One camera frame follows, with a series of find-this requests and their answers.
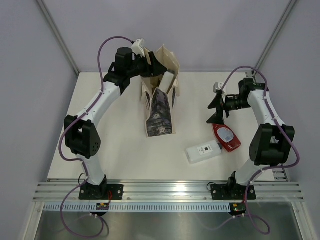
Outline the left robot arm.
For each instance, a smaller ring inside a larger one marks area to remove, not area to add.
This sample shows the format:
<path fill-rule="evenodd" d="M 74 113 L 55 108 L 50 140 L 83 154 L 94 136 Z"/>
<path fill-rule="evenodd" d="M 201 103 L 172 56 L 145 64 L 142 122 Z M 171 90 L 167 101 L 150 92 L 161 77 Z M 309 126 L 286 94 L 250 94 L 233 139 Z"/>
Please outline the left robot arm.
<path fill-rule="evenodd" d="M 115 54 L 107 74 L 102 79 L 102 87 L 93 99 L 77 115 L 64 119 L 64 140 L 67 148 L 75 154 L 75 160 L 82 163 L 85 181 L 80 184 L 80 200 L 122 199 L 118 193 L 119 184 L 108 184 L 101 167 L 98 152 L 101 138 L 97 127 L 110 106 L 124 93 L 131 79 L 137 76 L 158 77 L 168 69 L 160 63 L 155 53 L 143 56 L 129 47 L 121 47 Z"/>

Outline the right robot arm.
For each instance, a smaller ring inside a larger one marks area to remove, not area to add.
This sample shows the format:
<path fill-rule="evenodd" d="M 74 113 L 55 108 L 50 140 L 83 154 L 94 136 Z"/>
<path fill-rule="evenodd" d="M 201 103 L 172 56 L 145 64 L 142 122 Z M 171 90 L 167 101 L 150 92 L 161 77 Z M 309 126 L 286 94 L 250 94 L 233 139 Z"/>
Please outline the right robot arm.
<path fill-rule="evenodd" d="M 244 78 L 238 83 L 238 94 L 226 94 L 224 84 L 214 84 L 215 97 L 209 109 L 216 112 L 207 123 L 212 125 L 215 138 L 227 152 L 240 147 L 240 140 L 225 125 L 231 111 L 251 108 L 258 129 L 249 145 L 249 159 L 228 178 L 226 184 L 210 183 L 213 200 L 254 200 L 254 180 L 267 170 L 275 169 L 288 160 L 295 136 L 293 126 L 286 125 L 277 114 L 267 84 Z"/>

